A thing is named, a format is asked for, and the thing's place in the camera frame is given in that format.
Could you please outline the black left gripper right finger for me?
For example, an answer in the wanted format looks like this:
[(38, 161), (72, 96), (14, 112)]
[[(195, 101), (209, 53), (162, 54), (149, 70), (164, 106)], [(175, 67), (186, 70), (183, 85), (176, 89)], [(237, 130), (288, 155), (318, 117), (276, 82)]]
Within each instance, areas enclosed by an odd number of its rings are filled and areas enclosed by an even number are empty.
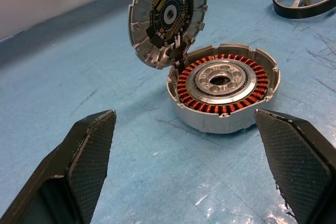
[(335, 223), (335, 147), (308, 121), (258, 109), (276, 188), (297, 223)]

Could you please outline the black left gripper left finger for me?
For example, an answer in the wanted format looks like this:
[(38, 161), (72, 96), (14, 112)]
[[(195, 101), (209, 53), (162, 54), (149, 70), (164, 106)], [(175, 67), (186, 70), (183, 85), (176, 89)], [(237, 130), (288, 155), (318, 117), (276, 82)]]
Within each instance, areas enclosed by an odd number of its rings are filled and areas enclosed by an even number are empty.
[(1, 223), (90, 223), (107, 177), (115, 110), (77, 121), (37, 166)]

